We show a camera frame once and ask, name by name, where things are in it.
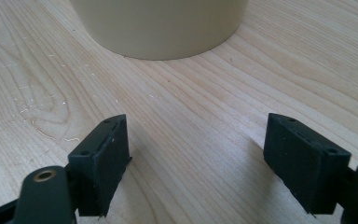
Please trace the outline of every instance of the screw hole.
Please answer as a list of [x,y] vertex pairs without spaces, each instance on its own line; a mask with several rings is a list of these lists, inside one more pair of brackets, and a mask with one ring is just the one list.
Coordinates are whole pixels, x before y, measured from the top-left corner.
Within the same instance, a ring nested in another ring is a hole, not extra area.
[[44,182],[44,181],[50,180],[55,175],[56,175],[56,172],[54,170],[42,171],[34,176],[34,182]]
[[82,155],[82,156],[88,156],[89,154],[91,154],[91,152],[88,150],[84,150],[84,151],[80,152],[80,155]]
[[338,153],[338,150],[336,150],[335,148],[328,148],[328,149],[327,149],[327,152],[328,152],[328,153],[335,154],[335,153]]

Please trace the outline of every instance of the wooden table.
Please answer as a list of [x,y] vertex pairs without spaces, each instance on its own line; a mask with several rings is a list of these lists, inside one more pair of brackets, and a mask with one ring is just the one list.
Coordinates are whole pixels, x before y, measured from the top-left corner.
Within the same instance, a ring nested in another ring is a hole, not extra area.
[[107,218],[79,223],[338,223],[264,162],[270,112],[358,165],[358,1],[251,0],[221,46],[151,62],[100,47],[68,1],[0,0],[0,205],[125,113],[133,161]]

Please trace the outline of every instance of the light wooden surface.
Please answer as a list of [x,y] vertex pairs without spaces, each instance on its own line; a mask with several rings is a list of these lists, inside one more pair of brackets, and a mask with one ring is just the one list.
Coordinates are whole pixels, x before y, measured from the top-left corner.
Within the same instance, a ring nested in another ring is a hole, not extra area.
[[358,165],[358,0],[250,0],[226,43],[167,62],[101,48],[66,0],[0,0],[0,205],[125,113],[133,161],[107,218],[79,223],[338,223],[264,163],[269,112]]

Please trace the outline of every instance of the table surface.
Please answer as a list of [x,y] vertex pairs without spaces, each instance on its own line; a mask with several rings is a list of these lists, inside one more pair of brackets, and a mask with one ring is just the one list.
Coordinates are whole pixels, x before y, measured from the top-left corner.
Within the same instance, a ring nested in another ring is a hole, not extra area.
[[0,205],[127,114],[133,161],[108,216],[79,223],[338,223],[264,162],[271,112],[358,165],[358,0],[251,0],[224,44],[165,62],[100,47],[68,1],[0,0]]

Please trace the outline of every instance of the metal grommet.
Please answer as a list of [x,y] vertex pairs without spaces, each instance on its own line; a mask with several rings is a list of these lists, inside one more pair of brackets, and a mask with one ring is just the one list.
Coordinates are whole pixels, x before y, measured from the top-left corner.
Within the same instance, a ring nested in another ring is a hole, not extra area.
[[37,175],[34,176],[34,182],[44,182],[50,180],[52,177],[56,175],[55,170],[44,170],[39,172]]

